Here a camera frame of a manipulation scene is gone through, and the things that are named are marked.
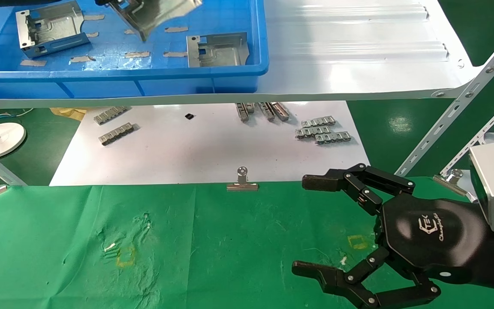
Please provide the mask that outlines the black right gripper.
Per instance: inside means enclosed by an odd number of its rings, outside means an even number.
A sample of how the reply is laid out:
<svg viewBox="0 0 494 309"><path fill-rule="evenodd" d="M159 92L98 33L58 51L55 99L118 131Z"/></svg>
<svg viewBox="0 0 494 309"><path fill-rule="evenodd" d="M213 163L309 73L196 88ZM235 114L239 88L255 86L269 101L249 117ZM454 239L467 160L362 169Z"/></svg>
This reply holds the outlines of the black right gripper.
<svg viewBox="0 0 494 309"><path fill-rule="evenodd" d="M449 284L474 283L479 250L488 224L478 207L449 198L412 196L414 182L372 166L357 164L324 175L305 175L310 191L345 192L369 215L379 215L378 248L349 272L294 261L292 273L318 281L326 294L344 297L357 309L405 309L431 303L441 289L429 278ZM383 204L372 188L393 197ZM372 293L364 285L386 263L414 286Z"/></svg>

